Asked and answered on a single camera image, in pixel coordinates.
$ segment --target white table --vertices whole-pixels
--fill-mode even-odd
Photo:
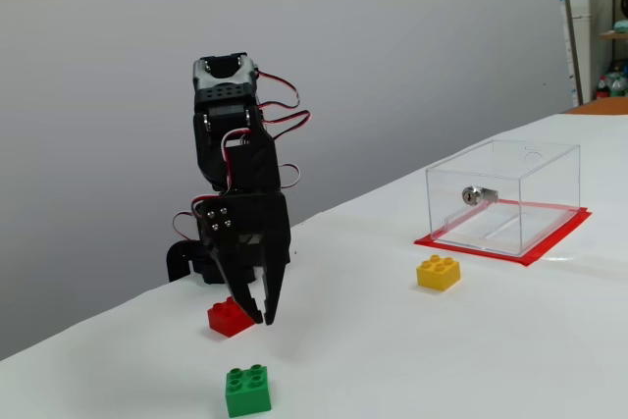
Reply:
[[[206,310],[224,287],[157,288],[1,362],[0,417],[226,418],[225,375],[253,363],[267,418],[625,417],[628,119],[502,136],[583,146],[593,216],[530,268],[456,254],[460,284],[416,287],[432,252],[412,244],[429,229],[418,171],[293,229],[275,325],[222,339]]]

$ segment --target yellow lego brick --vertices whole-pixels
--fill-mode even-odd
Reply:
[[[421,287],[445,291],[460,280],[460,264],[451,257],[442,259],[433,255],[416,268],[416,279]]]

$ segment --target acrylic box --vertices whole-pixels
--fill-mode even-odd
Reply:
[[[432,240],[519,257],[580,209],[580,146],[492,140],[426,172]]]

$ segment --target shelf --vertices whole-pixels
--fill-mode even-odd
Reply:
[[[600,35],[600,39],[626,39],[628,40],[628,33],[617,33],[614,30],[607,31]]]

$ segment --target gray wall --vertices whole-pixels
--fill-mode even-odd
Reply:
[[[303,172],[293,223],[570,105],[557,0],[0,0],[0,19],[0,358],[166,283],[171,217],[207,188],[201,55],[247,51],[313,111],[278,141]]]

